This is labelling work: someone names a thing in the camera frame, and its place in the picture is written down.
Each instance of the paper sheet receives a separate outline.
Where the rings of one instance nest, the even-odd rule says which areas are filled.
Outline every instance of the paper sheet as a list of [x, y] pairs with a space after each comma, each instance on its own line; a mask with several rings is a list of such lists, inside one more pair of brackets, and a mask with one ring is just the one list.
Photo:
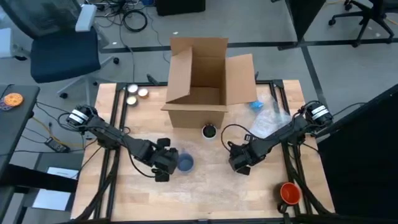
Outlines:
[[[76, 179], [78, 170], [49, 167], [47, 173]], [[65, 211], [69, 197], [70, 193], [68, 192], [40, 189], [33, 207]]]

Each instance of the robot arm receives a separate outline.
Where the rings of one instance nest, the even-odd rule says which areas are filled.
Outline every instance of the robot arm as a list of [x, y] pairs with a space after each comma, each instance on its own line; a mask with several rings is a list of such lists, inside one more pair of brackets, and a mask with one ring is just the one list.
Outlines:
[[165, 148], [170, 146], [170, 139], [158, 139], [157, 143], [134, 139], [106, 123], [93, 107], [77, 106], [68, 116], [67, 123], [81, 132], [93, 133], [100, 146], [107, 149], [124, 146], [138, 161], [149, 167], [155, 166], [152, 171], [157, 182], [169, 181], [169, 175], [177, 167], [178, 151], [175, 148]]
[[263, 161], [274, 146], [282, 141], [302, 144], [305, 141], [305, 133], [320, 131], [329, 125], [332, 119], [332, 115], [320, 102], [307, 103], [301, 107], [289, 124], [264, 139], [246, 135], [245, 140], [249, 142], [240, 146], [229, 141], [228, 145], [231, 148], [229, 164], [234, 171], [249, 175], [251, 169], [249, 166]]

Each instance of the office chair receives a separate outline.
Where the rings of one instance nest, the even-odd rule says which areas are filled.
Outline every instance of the office chair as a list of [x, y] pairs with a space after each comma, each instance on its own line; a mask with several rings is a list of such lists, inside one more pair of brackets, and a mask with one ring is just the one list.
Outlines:
[[93, 75], [112, 60], [119, 63], [113, 56], [99, 61], [98, 47], [109, 41], [94, 23], [96, 6], [80, 6], [75, 0], [0, 0], [0, 6], [33, 39], [32, 50], [26, 54], [31, 59], [32, 78], [48, 83], [79, 77], [57, 94], [67, 98], [68, 89], [84, 82], [90, 105], [90, 85], [110, 82]]
[[336, 23], [336, 18], [338, 18], [338, 17], [353, 17], [353, 16], [362, 16], [363, 17], [363, 19], [359, 23], [360, 25], [362, 25], [362, 29], [359, 32], [358, 38], [352, 44], [353, 47], [357, 47], [361, 44], [362, 35], [363, 35], [370, 19], [377, 22], [381, 27], [383, 27], [383, 29], [385, 29], [390, 34], [390, 37], [386, 40], [386, 43], [390, 44], [392, 42], [394, 32], [390, 29], [390, 27], [386, 24], [386, 22], [384, 22], [384, 19], [386, 18], [386, 13], [388, 13], [388, 12], [397, 13], [398, 12], [398, 0], [370, 0], [370, 1], [373, 3], [372, 8], [364, 6], [363, 4], [361, 4], [357, 1], [354, 1], [354, 0], [346, 0], [345, 1], [345, 9], [347, 11], [349, 11], [352, 8], [351, 4], [358, 6], [361, 11], [334, 15], [331, 18], [331, 20], [329, 20], [329, 26], [332, 26]]

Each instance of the blue object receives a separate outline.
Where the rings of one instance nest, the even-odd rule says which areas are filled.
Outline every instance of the blue object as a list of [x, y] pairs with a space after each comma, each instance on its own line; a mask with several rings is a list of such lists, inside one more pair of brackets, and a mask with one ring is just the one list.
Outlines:
[[259, 112], [262, 108], [262, 106], [264, 106], [263, 103], [261, 103], [260, 101], [256, 100], [254, 102], [250, 103], [250, 108], [254, 111], [254, 112]]
[[151, 6], [154, 4], [154, 0], [141, 0], [141, 2], [145, 6]]
[[98, 36], [89, 32], [56, 32], [34, 39], [30, 72], [37, 83], [55, 82], [89, 74], [101, 68]]
[[178, 157], [177, 168], [184, 174], [191, 172], [193, 170], [193, 157], [186, 152], [181, 153]]

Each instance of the gray floor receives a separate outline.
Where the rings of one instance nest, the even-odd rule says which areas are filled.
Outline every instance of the gray floor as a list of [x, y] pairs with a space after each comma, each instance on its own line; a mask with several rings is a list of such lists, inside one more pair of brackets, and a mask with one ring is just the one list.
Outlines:
[[[228, 37], [230, 42], [271, 42], [296, 40], [292, 22], [283, 1], [271, 4], [266, 0], [207, 0], [205, 12], [184, 14], [178, 16], [157, 16], [154, 8], [147, 8], [147, 12], [154, 19], [153, 26], [159, 31], [159, 39], [164, 45], [169, 44], [169, 38], [179, 37]], [[343, 40], [355, 39], [360, 26], [359, 18], [338, 19], [333, 27], [328, 26], [328, 20], [334, 14], [344, 12], [342, 2], [326, 4], [315, 18], [313, 24], [305, 35], [306, 40]], [[398, 16], [391, 15], [391, 19], [398, 21]], [[139, 25], [140, 18], [133, 17], [135, 24]], [[105, 26], [109, 21], [98, 19]], [[398, 32], [398, 26], [389, 23], [391, 28]], [[1, 27], [15, 27], [7, 18], [0, 24]], [[386, 32], [377, 24], [371, 22], [364, 38], [385, 38]], [[119, 39], [119, 27], [112, 26], [103, 29], [109, 37], [111, 45], [107, 48], [122, 47]], [[159, 45], [156, 33], [150, 25], [140, 33], [130, 33], [122, 27], [122, 36], [130, 47], [157, 46]], [[25, 48], [30, 48], [32, 42], [21, 31], [14, 29], [16, 40]], [[349, 45], [309, 47], [309, 52], [317, 71], [325, 98], [332, 113], [339, 111], [346, 105], [368, 101], [377, 94], [382, 93], [398, 82], [396, 71], [398, 63], [398, 44], [371, 44], [361, 45], [357, 49]], [[305, 99], [317, 98], [312, 79], [308, 72], [303, 54], [300, 49], [278, 51], [276, 47], [253, 47], [241, 49], [228, 49], [228, 56], [252, 53], [254, 66], [259, 71], [261, 79], [295, 79], [300, 80]], [[132, 55], [130, 53], [114, 54], [121, 60], [120, 65], [109, 64], [98, 74], [102, 78], [114, 82], [132, 81]], [[134, 54], [136, 64], [136, 81], [146, 81], [146, 74], [150, 73], [159, 81], [166, 81], [169, 65], [162, 58], [162, 52], [137, 52]], [[14, 59], [0, 60], [0, 83], [15, 83], [36, 85], [30, 77], [30, 61], [19, 62]], [[69, 91], [67, 100], [60, 99], [55, 92], [66, 85], [70, 80], [40, 84], [39, 101], [54, 106], [71, 110], [75, 105], [84, 103], [85, 92], [83, 86], [76, 86]], [[57, 115], [59, 111], [46, 108], [50, 113]], [[35, 116], [48, 123], [51, 118], [35, 109]], [[37, 123], [29, 121], [28, 127], [46, 134]], [[78, 144], [79, 136], [68, 133], [60, 128], [53, 127], [54, 135], [65, 142]], [[28, 137], [42, 141], [34, 133], [24, 132]], [[18, 149], [30, 151], [50, 151], [42, 144], [31, 143], [21, 139]], [[36, 154], [17, 153], [12, 158], [12, 163], [33, 168], [37, 159]], [[21, 195], [15, 195], [12, 207], [9, 209], [3, 223], [12, 223]], [[56, 216], [59, 221], [64, 221], [61, 215], [53, 212], [40, 211], [32, 217]]]

